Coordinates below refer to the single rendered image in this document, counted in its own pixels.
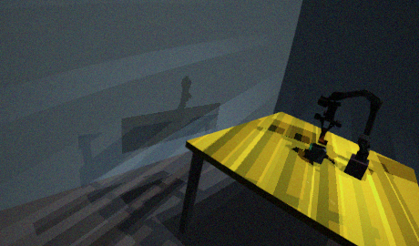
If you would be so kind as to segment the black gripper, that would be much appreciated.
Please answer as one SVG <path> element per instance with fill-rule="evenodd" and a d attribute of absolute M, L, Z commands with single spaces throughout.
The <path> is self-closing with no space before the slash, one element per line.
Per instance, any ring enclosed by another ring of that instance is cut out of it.
<path fill-rule="evenodd" d="M 323 129 L 323 121 L 324 120 L 327 120 L 327 121 L 331 122 L 330 125 L 329 125 L 329 127 L 327 128 L 327 131 L 329 131 L 332 127 L 334 127 L 334 124 L 338 128 L 341 128 L 341 126 L 342 126 L 342 122 L 341 121 L 339 121 L 339 120 L 334 121 L 333 120 L 334 116 L 335 116 L 335 111 L 331 111 L 331 110 L 327 109 L 327 112 L 325 114 L 325 117 L 321 117 L 320 114 L 315 113 L 315 117 L 314 118 L 321 121 L 322 129 Z"/>

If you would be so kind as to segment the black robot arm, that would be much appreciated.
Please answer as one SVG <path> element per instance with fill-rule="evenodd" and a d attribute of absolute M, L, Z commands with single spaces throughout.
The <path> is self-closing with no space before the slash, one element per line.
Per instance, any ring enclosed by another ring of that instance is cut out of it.
<path fill-rule="evenodd" d="M 366 123 L 366 128 L 361 136 L 358 139 L 358 146 L 360 147 L 359 151 L 356 152 L 355 159 L 359 160 L 360 162 L 366 163 L 366 160 L 370 154 L 370 150 L 372 149 L 370 146 L 370 139 L 371 139 L 371 132 L 373 128 L 373 124 L 376 118 L 376 114 L 380 109 L 380 106 L 383 103 L 381 97 L 377 97 L 376 95 L 372 94 L 368 89 L 363 90 L 355 90 L 351 92 L 333 92 L 330 97 L 321 96 L 318 100 L 318 105 L 327 108 L 331 111 L 336 111 L 338 107 L 341 106 L 341 102 L 331 101 L 331 100 L 343 100 L 347 97 L 361 97 L 364 96 L 366 99 L 370 100 L 371 105 L 371 112 L 368 117 L 368 121 Z"/>

